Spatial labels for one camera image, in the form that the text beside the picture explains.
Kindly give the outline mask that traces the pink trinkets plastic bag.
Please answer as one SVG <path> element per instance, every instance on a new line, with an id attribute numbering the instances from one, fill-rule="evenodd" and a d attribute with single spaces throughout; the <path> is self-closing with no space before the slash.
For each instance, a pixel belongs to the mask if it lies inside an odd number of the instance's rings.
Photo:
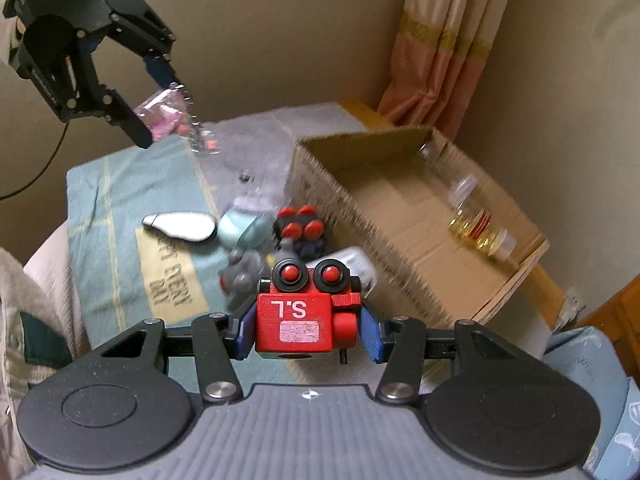
<path id="1" fill-rule="evenodd" d="M 193 111 L 193 100 L 183 84 L 173 82 L 138 105 L 134 112 L 149 129 L 154 143 L 168 136 L 181 136 L 191 150 L 200 154 L 217 154 L 220 146 L 216 134 L 205 127 Z"/>

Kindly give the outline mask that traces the grey elephant toy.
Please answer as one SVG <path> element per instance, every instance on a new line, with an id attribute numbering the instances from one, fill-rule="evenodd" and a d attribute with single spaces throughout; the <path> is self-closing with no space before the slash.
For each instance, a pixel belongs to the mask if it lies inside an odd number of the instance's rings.
<path id="1" fill-rule="evenodd" d="M 218 273 L 220 289 L 226 296 L 226 310 L 240 310 L 247 300 L 254 300 L 258 284 L 268 274 L 263 254 L 253 249 L 234 248 L 228 253 L 227 265 Z"/>

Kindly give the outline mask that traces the red wooden toy truck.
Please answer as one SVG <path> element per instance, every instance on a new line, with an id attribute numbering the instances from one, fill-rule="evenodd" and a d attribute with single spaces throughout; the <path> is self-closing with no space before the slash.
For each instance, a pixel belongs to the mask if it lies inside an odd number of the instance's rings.
<path id="1" fill-rule="evenodd" d="M 297 258 L 279 261 L 259 283 L 255 350 L 265 358 L 307 359 L 356 346 L 361 282 L 336 259 L 310 268 Z"/>

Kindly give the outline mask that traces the white translucent plastic box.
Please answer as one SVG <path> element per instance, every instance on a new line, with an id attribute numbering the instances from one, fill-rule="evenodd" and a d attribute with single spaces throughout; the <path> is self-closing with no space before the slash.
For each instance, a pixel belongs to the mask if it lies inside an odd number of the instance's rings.
<path id="1" fill-rule="evenodd" d="M 367 297 L 370 295 L 376 284 L 378 284 L 378 276 L 375 267 L 366 253 L 358 246 L 349 246 L 337 252 L 331 252 L 329 255 L 311 260 L 306 263 L 309 269 L 314 268 L 323 259 L 335 259 L 346 266 L 350 274 L 357 275 L 360 278 L 362 294 Z"/>

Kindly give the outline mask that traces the black toy car red wheels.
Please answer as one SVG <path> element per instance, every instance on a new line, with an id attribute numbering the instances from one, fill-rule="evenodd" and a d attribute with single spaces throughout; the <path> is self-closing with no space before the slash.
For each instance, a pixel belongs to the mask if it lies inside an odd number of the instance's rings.
<path id="1" fill-rule="evenodd" d="M 315 206 L 282 208 L 273 222 L 277 248 L 294 252 L 304 261 L 321 258 L 326 253 L 326 224 Z"/>

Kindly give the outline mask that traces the cardboard box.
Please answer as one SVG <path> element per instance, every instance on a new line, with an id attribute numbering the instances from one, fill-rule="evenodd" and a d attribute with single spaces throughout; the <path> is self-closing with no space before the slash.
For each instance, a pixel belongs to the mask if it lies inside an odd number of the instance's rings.
<path id="1" fill-rule="evenodd" d="M 455 238 L 447 189 L 419 156 L 435 140 L 444 162 L 474 174 L 494 219 L 516 238 L 504 266 Z M 434 128 L 332 133 L 294 148 L 288 194 L 312 205 L 328 228 L 329 248 L 360 247 L 378 284 L 369 298 L 380 312 L 449 327 L 459 318 L 488 321 L 548 248 L 544 234 L 514 199 Z"/>

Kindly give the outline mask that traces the white teardrop-shaped object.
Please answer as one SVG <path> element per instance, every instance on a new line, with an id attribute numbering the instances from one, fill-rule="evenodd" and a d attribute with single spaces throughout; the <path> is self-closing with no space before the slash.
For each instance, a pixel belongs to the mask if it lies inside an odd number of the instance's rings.
<path id="1" fill-rule="evenodd" d="M 191 243 L 205 242 L 217 232 L 214 217 L 194 211 L 148 214 L 142 219 L 142 226 L 157 230 L 169 238 Z"/>

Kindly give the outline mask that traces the teal yellow cloth mat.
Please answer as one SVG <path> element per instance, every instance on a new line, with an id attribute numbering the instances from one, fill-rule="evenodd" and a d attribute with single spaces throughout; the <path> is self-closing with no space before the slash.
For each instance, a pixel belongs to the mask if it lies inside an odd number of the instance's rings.
<path id="1" fill-rule="evenodd" d="M 149 214 L 181 211 L 219 218 L 221 188 L 238 180 L 225 158 L 198 157 L 188 141 L 168 136 L 68 172 L 70 265 L 93 347 L 146 318 L 188 326 L 200 315 L 242 306 L 242 297 L 220 287 L 228 252 L 218 237 L 187 243 L 142 224 Z"/>

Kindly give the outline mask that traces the bottle of gold capsules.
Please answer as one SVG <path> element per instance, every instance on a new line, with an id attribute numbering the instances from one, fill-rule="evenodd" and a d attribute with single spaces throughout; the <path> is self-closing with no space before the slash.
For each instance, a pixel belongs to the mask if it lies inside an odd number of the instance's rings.
<path id="1" fill-rule="evenodd" d="M 498 223 L 492 213 L 476 203 L 460 205 L 449 222 L 450 233 L 487 258 L 506 262 L 516 247 L 516 238 Z"/>

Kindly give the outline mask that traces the empty clear plastic bottle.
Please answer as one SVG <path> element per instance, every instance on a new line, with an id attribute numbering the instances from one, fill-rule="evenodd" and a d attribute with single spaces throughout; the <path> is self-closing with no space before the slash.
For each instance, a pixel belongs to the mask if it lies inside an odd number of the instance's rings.
<path id="1" fill-rule="evenodd" d="M 476 191 L 477 177 L 469 172 L 450 169 L 444 162 L 442 148 L 435 140 L 425 142 L 420 148 L 419 156 L 426 170 L 445 185 L 447 203 L 452 209 L 461 207 Z"/>

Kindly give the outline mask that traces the blue floral pillow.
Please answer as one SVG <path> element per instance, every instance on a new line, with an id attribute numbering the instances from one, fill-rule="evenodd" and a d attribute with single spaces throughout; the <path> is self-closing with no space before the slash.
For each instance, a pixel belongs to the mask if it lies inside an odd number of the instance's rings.
<path id="1" fill-rule="evenodd" d="M 597 479 L 637 479 L 639 388 L 605 333 L 588 326 L 556 334 L 542 362 L 576 382 L 597 403 L 600 431 L 585 470 Z"/>

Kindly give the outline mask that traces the wooden nightstand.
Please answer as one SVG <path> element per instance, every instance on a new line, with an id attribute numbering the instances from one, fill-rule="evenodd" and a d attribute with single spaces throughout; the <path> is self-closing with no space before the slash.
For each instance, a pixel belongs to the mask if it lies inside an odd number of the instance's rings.
<path id="1" fill-rule="evenodd" d="M 639 368 L 639 277 L 579 323 L 600 330 L 612 342 L 629 375 Z"/>

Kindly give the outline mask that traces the pink gold curtain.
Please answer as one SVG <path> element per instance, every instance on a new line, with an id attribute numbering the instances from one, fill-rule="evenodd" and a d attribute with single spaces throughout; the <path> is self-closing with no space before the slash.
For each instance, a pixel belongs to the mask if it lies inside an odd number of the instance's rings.
<path id="1" fill-rule="evenodd" d="M 454 139 L 508 0 L 405 0 L 378 112 Z"/>

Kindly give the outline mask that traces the white wall plug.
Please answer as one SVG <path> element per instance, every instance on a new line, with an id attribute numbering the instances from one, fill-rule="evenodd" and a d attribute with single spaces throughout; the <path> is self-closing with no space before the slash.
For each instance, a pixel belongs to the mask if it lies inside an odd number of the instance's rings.
<path id="1" fill-rule="evenodd" d="M 573 323 L 586 307 L 584 297 L 576 287 L 567 289 L 562 308 L 553 324 L 552 332 L 557 333 L 565 326 Z"/>

